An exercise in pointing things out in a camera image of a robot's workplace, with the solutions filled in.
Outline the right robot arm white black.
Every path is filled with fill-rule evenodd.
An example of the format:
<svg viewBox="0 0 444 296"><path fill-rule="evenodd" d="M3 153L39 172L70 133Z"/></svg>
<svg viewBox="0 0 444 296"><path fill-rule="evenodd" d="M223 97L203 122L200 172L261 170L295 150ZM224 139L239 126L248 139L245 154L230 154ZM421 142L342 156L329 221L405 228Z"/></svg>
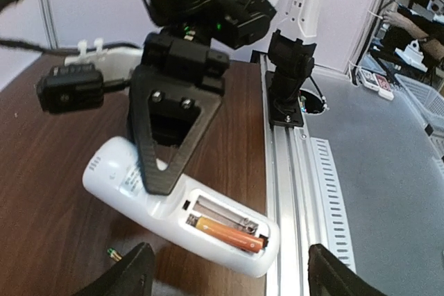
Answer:
<svg viewBox="0 0 444 296"><path fill-rule="evenodd" d="M297 124L299 91L314 68L323 0L143 0L147 35L130 79L128 125L145 190L169 195L221 105L227 53L270 39L272 124Z"/></svg>

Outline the white remote control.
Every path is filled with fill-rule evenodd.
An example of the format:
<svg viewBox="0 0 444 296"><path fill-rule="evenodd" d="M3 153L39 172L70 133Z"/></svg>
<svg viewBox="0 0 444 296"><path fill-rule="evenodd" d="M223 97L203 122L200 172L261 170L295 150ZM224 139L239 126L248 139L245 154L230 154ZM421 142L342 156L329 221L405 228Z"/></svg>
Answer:
<svg viewBox="0 0 444 296"><path fill-rule="evenodd" d="M154 234L209 261L251 277L265 275L278 255L280 229L266 216L181 175L170 195L153 195L142 182L136 147L123 137L106 141L90 159L83 186L99 200ZM240 250L187 224L206 217L264 238L259 253Z"/></svg>

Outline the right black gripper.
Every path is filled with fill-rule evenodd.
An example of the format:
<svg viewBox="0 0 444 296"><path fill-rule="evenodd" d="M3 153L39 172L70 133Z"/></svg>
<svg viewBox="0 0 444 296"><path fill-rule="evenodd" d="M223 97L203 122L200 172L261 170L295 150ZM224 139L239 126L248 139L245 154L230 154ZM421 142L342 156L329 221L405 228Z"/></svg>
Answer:
<svg viewBox="0 0 444 296"><path fill-rule="evenodd" d="M169 195L221 106L226 53L262 39L276 14L269 0L142 0L159 33L149 33L130 80L126 121L142 181L153 195ZM165 169L155 147L178 150Z"/></svg>

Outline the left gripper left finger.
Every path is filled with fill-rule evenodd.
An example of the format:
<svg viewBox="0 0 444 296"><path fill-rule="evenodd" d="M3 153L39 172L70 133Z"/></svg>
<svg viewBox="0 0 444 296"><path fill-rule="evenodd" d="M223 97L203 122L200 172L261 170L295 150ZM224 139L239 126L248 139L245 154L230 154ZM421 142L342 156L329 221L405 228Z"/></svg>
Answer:
<svg viewBox="0 0 444 296"><path fill-rule="evenodd" d="M152 247L148 243L140 243L74 295L152 295L154 273Z"/></svg>

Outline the gold green battery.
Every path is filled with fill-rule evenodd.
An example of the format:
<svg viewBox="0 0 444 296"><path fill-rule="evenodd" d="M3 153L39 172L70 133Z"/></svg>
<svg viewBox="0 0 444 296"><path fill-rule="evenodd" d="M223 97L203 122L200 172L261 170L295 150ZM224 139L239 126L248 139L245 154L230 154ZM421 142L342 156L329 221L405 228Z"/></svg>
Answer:
<svg viewBox="0 0 444 296"><path fill-rule="evenodd" d="M122 256L120 255L120 253L118 251L116 251L114 248L109 247L107 249L107 255L114 261L114 262L119 262L120 260L122 260Z"/></svg>

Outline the orange battery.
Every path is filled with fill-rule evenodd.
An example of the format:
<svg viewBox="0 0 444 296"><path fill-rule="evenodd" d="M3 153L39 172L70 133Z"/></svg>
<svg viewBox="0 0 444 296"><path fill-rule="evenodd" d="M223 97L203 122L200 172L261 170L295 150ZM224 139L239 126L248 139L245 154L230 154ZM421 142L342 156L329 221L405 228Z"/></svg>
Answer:
<svg viewBox="0 0 444 296"><path fill-rule="evenodd" d="M246 232L237 230L233 227L228 227L203 216L197 217L194 215L189 215L187 224L207 235L210 235L243 251L259 253L267 245L264 238L250 235Z"/></svg>

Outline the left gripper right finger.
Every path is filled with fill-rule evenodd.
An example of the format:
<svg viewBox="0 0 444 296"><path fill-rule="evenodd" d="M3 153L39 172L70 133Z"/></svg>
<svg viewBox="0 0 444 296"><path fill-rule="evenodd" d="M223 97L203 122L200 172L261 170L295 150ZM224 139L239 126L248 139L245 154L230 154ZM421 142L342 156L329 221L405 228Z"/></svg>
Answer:
<svg viewBox="0 0 444 296"><path fill-rule="evenodd" d="M322 244L309 248L310 295L384 295L367 284Z"/></svg>

